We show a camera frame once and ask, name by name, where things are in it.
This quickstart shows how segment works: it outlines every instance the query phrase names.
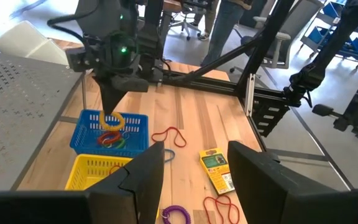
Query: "metal bracket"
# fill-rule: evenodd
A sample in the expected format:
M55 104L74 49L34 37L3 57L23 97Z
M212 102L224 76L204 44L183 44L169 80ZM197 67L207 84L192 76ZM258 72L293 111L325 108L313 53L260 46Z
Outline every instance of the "metal bracket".
M255 74L251 73L247 79L247 91L245 100L246 116L252 116L252 106L254 105L254 88L255 88Z

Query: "white chair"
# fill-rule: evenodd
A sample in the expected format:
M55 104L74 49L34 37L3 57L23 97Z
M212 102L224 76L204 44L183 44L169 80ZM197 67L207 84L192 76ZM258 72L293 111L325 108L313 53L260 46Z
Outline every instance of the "white chair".
M18 23L0 36L0 53L68 65L65 51L29 21Z
M169 26L169 28L171 29L172 27L181 27L181 31L185 30L187 33L187 37L186 40L190 40L190 31L189 29L195 30L197 31L198 34L201 33L201 31L196 27L191 25L189 22L187 22L186 18L187 15L189 14L205 14L206 13L206 9L202 9L196 6L190 6L186 4L186 1L183 3L183 7L182 7L182 13L185 15L185 18L183 21L181 22L177 22L174 23L172 25Z
M269 68L283 68L287 69L290 64L290 50L293 41L302 29L309 23L311 18L324 6L319 0L299 0L288 14L284 24L282 25L280 32L277 33L275 41L270 46L264 62L261 66ZM257 22L265 23L267 18L254 17ZM241 44L250 41L253 37L241 36L237 29L234 29L241 38ZM243 69L239 67L232 67L230 72L239 70L243 72Z

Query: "gray floor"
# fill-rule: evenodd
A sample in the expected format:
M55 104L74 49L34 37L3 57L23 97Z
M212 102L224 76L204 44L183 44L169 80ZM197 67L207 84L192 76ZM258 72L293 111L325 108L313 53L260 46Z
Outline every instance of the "gray floor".
M48 0L46 3L23 13L21 16L9 21L1 21L0 35L19 21L28 20L45 36L77 42L74 37L51 30L46 25L46 20L51 17L74 12L77 1ZM69 22L65 25L76 32L80 31L75 22ZM254 30L245 27L240 27L239 30L244 35L253 35L255 33ZM208 41L202 42L197 40L196 32L192 32L191 36L190 41L186 41L186 34L180 32L179 27L172 29L168 34L165 44L165 58L176 62L199 65L208 50ZM224 53L237 47L239 41L238 36L232 32L224 48ZM272 89L282 89L288 85L289 76L299 71L302 66L309 62L308 56L311 50L303 47L298 52L299 47L300 43L295 42L288 70L259 68L258 74L262 76L261 81L263 86L268 86ZM218 69L228 72L233 66L244 67L246 61L247 57L241 55L231 62L220 66ZM324 103L332 106L340 113L343 112L358 87L358 71L353 70L356 65L356 63L342 62L339 59L333 60L327 69L326 79L323 84L312 92L313 104ZM233 82L236 82L240 74L235 72L235 74L229 74L229 77ZM296 111L289 111L272 133L267 138L264 138L267 147L322 155L314 139L296 117L296 112L300 114L307 126L310 127L311 131L318 138L318 141L338 164L351 184L358 188L358 139L349 131L342 133L333 129L333 120L316 116L311 112L306 102L303 103L301 108L297 108ZM280 158L283 165L318 182L338 190L347 189L328 162L295 159L292 157Z

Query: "yellow box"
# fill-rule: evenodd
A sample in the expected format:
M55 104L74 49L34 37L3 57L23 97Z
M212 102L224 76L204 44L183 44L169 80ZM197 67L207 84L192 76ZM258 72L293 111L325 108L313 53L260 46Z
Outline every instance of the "yellow box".
M80 154L75 158L65 190L85 190L118 170L132 158Z
M234 190L229 164L223 155L222 149L215 148L201 151L200 162L218 195Z

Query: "purple rubber band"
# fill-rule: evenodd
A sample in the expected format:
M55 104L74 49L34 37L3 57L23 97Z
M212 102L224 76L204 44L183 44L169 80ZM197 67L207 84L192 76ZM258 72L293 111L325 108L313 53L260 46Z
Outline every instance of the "purple rubber band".
M182 214L186 218L186 224L191 224L190 214L186 211L185 208L183 208L182 206L179 206L179 205L171 205L162 211L162 221L164 222L164 224L171 224L168 221L168 218L169 218L169 213L172 211L182 212Z

